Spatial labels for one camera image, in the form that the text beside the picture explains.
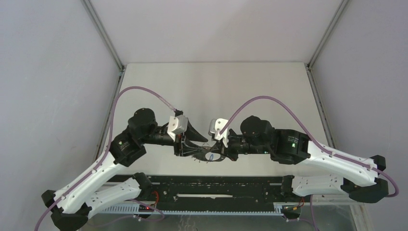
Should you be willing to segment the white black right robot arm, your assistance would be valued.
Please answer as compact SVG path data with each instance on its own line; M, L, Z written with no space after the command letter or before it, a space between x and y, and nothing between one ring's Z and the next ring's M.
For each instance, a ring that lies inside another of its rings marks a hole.
M383 156L353 156L314 142L299 131L275 129L253 115L241 123L240 134L227 127L226 119L213 122L217 153L232 161L240 154L268 154L272 161L283 165L317 167L329 172L323 176L284 176L280 196L285 201L314 194L345 194L354 201L373 204L389 193L388 182L379 178L379 172L386 167Z

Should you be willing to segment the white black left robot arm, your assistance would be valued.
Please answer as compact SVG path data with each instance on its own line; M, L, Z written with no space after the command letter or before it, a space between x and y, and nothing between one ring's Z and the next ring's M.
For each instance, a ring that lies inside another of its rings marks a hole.
M59 230L76 231L107 207L151 197L153 186L144 173L135 173L126 181L101 190L108 180L146 154L145 144L172 146L175 155L189 156L202 149L198 142L207 142L207 138L181 111L177 110L168 123L159 126L154 111L141 108L128 120L126 129L112 140L106 154L66 187L44 192L42 200Z

